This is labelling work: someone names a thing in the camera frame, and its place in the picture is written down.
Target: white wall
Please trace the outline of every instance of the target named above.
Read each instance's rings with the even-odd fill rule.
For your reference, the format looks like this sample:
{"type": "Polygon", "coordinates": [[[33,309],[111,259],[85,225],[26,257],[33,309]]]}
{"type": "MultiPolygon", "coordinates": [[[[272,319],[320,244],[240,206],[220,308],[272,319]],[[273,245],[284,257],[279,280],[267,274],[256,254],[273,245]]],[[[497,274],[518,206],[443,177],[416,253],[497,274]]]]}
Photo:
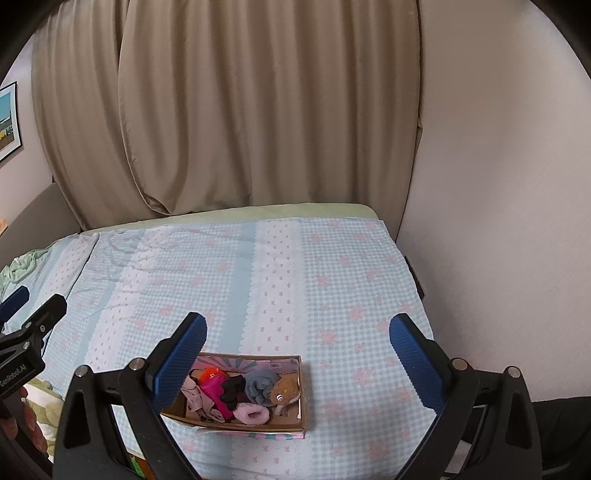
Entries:
{"type": "Polygon", "coordinates": [[[51,171],[41,148],[31,94],[30,40],[15,60],[2,86],[17,81],[17,109],[22,148],[0,163],[0,217],[12,221],[51,184],[51,171]]]}
{"type": "Polygon", "coordinates": [[[398,246],[450,356],[591,395],[591,80],[529,0],[421,0],[424,132],[398,246]]]}

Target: human hand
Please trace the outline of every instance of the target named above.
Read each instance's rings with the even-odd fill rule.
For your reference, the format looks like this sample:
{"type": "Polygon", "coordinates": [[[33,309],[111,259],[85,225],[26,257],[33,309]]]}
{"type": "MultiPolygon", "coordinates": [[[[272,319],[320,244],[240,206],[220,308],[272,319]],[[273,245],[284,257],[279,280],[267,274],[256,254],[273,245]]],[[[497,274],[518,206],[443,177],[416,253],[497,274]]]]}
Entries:
{"type": "MultiPolygon", "coordinates": [[[[29,394],[25,387],[21,387],[18,393],[20,394],[21,398],[26,398],[29,394]]],[[[31,441],[33,442],[33,445],[35,445],[37,450],[45,453],[47,451],[47,441],[43,436],[41,427],[37,424],[37,415],[35,415],[33,409],[25,402],[22,403],[22,409],[27,428],[32,432],[31,441]]],[[[17,437],[18,425],[15,419],[0,419],[0,426],[8,438],[14,439],[17,437]]]]}

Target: brown plush toy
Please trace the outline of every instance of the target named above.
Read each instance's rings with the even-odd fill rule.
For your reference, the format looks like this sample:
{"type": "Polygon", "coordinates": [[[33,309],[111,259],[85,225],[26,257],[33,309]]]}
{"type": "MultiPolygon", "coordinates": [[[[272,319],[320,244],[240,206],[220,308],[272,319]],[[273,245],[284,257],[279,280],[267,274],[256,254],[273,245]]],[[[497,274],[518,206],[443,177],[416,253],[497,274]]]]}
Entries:
{"type": "Polygon", "coordinates": [[[281,415],[283,409],[300,398],[300,386],[297,380],[281,378],[271,390],[271,403],[277,405],[276,415],[281,415]]]}

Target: cardboard box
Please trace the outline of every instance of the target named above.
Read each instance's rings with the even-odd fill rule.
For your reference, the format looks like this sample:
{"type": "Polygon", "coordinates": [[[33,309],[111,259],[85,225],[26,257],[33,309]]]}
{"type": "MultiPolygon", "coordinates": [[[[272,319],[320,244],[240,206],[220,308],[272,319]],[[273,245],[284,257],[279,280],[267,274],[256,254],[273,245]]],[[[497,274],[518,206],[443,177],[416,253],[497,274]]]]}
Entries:
{"type": "Polygon", "coordinates": [[[299,356],[243,356],[222,353],[200,353],[191,370],[205,370],[218,367],[229,375],[246,374],[252,370],[271,370],[283,377],[294,377],[300,385],[300,399],[286,407],[286,415],[275,415],[271,407],[271,418],[264,425],[244,425],[236,419],[226,423],[202,421],[198,415],[187,410],[187,398],[179,392],[176,401],[161,413],[171,419],[213,430],[253,433],[288,433],[306,431],[306,394],[302,382],[301,358],[299,356]]]}

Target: metal screw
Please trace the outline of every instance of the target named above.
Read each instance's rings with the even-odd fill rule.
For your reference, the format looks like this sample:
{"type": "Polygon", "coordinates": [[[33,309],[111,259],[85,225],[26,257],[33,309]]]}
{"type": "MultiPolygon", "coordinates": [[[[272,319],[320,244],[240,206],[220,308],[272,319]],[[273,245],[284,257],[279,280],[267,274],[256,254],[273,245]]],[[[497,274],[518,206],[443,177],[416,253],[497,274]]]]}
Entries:
{"type": "Polygon", "coordinates": [[[463,358],[454,358],[452,360],[452,367],[456,370],[463,371],[468,368],[468,362],[466,362],[463,358]]]}
{"type": "Polygon", "coordinates": [[[131,362],[129,362],[129,368],[134,371],[142,370],[145,364],[146,360],[143,358],[134,358],[131,362]]]}
{"type": "Polygon", "coordinates": [[[507,373],[513,378],[519,378],[521,376],[521,370],[519,370],[517,367],[509,367],[507,369],[507,373]]]}
{"type": "Polygon", "coordinates": [[[74,374],[77,377],[84,377],[87,373],[88,373],[88,366],[87,365],[79,366],[78,368],[76,368],[76,371],[74,372],[74,374]]]}

